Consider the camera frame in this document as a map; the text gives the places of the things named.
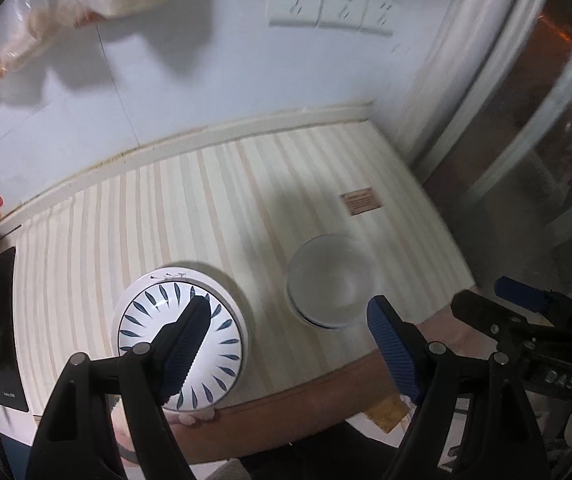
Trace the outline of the white wall socket panel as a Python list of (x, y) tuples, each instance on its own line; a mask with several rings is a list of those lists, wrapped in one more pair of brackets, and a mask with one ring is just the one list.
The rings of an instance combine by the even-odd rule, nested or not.
[(397, 14), (393, 0), (267, 0), (269, 26), (341, 28), (390, 37)]

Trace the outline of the white bowl blue leaf pattern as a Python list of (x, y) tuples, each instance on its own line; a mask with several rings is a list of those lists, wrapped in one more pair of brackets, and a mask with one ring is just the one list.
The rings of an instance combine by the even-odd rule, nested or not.
[(129, 285), (116, 306), (112, 347), (150, 344), (168, 410), (194, 413), (231, 394), (243, 372), (248, 331), (231, 294), (207, 274), (167, 266)]

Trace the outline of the plain white bowl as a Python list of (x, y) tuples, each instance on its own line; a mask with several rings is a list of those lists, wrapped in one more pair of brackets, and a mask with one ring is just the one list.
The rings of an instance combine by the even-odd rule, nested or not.
[(292, 255), (285, 297), (303, 322), (322, 330), (343, 330), (364, 318), (379, 283), (380, 271), (363, 243), (345, 234), (323, 234)]

